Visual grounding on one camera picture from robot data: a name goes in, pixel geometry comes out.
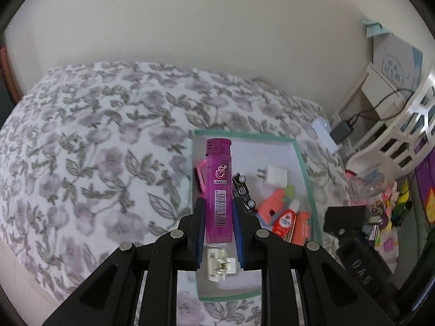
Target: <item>mattress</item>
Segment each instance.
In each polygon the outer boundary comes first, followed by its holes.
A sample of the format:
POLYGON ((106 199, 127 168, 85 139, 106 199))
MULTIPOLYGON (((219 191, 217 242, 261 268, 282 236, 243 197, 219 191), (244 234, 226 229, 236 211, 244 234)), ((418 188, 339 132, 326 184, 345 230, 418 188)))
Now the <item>mattress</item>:
MULTIPOLYGON (((190 214, 198 128, 294 137, 323 226, 326 208, 349 196, 340 157, 310 125, 319 116, 318 104, 268 84, 195 68, 52 69, 0 131, 1 237, 32 288, 61 303, 121 242, 154 242, 190 214)), ((333 256, 337 244, 323 235, 333 256)), ((259 296, 201 303, 194 273, 179 273, 178 325, 258 325, 260 308, 259 296)))

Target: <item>white wall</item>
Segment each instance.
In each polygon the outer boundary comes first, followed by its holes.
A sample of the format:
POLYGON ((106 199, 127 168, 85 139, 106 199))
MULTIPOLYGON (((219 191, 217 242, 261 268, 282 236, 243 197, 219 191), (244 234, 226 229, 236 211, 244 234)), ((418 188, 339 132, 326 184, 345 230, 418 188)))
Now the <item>white wall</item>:
POLYGON ((366 16, 435 59, 408 0, 27 0, 6 41, 24 92, 58 65, 162 61, 267 76, 330 113, 371 60, 366 16))

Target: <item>barcode label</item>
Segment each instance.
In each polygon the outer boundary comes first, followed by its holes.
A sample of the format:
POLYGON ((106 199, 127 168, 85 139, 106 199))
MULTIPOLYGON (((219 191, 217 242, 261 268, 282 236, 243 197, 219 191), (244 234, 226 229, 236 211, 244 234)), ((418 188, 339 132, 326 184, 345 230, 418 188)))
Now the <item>barcode label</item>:
POLYGON ((215 190, 215 224, 227 224, 227 191, 215 190))

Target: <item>white plastic basket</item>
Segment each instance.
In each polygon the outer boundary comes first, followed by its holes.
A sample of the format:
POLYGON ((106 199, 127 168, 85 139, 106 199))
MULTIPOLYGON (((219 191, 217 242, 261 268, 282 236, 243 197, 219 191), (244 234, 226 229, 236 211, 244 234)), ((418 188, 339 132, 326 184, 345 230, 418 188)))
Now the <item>white plastic basket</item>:
POLYGON ((398 178, 412 171, 435 145, 435 62, 403 111, 369 146, 352 155, 346 169, 355 173, 382 165, 398 178))

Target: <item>black toy car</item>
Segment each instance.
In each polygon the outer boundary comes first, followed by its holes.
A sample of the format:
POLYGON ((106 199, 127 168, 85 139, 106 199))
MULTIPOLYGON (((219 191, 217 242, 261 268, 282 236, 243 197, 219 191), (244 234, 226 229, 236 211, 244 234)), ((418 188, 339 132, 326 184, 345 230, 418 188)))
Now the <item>black toy car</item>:
POLYGON ((255 201, 249 196, 249 190, 246 186, 246 176, 237 173, 233 176, 233 194, 242 199, 243 205, 249 214, 257 213, 255 210, 255 201))

